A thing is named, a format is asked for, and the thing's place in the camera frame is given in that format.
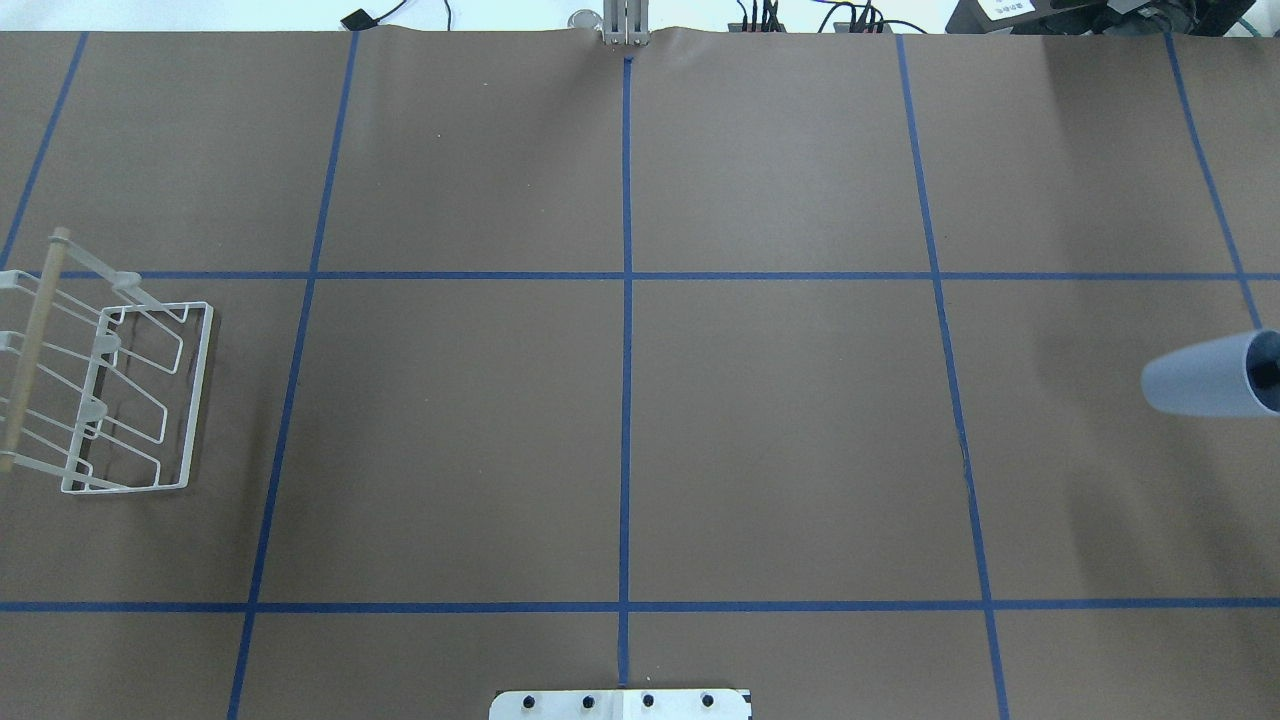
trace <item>black connector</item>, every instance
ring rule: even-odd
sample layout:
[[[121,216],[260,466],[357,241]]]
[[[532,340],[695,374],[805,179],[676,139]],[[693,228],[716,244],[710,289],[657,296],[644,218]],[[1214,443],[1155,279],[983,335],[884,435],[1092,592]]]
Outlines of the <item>black connector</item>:
[[[361,8],[346,18],[342,18],[342,27],[349,29],[351,32],[360,32],[362,29],[378,27],[378,20]]]

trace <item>white wire rack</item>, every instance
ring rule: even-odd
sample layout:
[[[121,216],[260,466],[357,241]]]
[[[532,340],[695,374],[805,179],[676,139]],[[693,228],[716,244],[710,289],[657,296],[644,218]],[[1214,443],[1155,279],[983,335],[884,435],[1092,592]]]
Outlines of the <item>white wire rack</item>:
[[[60,290],[68,258],[105,279],[124,304],[95,307]],[[0,272],[0,301],[31,302],[26,331],[0,329],[0,354],[17,357],[8,396],[0,396],[0,473],[10,474],[15,465],[47,473],[60,478],[61,491],[72,495],[187,486],[214,310],[207,302],[160,302],[142,290],[141,282],[137,273],[115,270],[72,242],[65,228],[55,229],[49,238],[40,277]],[[68,337],[74,346],[46,341],[51,319],[72,328]],[[150,341],[146,350],[132,345],[140,327]],[[125,328],[131,329],[131,341],[125,340]],[[73,379],[78,373],[67,368],[83,368],[83,379]],[[170,391],[170,386],[179,387],[179,397],[172,397],[173,392],[161,397],[159,388],[147,387],[131,368],[145,370],[141,374],[152,379],[180,380],[163,383]],[[104,392],[106,387],[113,389],[110,397]],[[70,413],[55,410],[67,406]],[[180,411],[180,421],[173,421],[170,409]],[[95,468],[95,445],[102,457],[127,457],[114,462],[125,470],[113,474]]]

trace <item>white floor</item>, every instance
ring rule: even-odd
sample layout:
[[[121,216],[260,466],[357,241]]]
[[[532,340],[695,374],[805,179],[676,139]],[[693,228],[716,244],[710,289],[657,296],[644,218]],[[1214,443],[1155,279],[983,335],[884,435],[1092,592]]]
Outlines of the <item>white floor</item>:
[[[96,31],[269,31],[339,29],[338,19],[361,5],[385,13],[398,0],[9,0],[0,5],[0,29]],[[750,8],[750,0],[744,0]],[[564,27],[573,10],[599,10],[598,0],[451,0],[453,29],[503,31]],[[942,32],[954,0],[877,0],[886,15]],[[782,0],[780,15],[791,32],[813,32],[828,6]],[[741,17],[735,0],[652,0],[650,27],[682,26],[723,31]],[[1280,27],[1280,0],[1258,0],[1245,15],[1263,35]],[[388,22],[444,29],[443,0],[408,0]],[[1247,36],[1236,26],[1231,35]]]

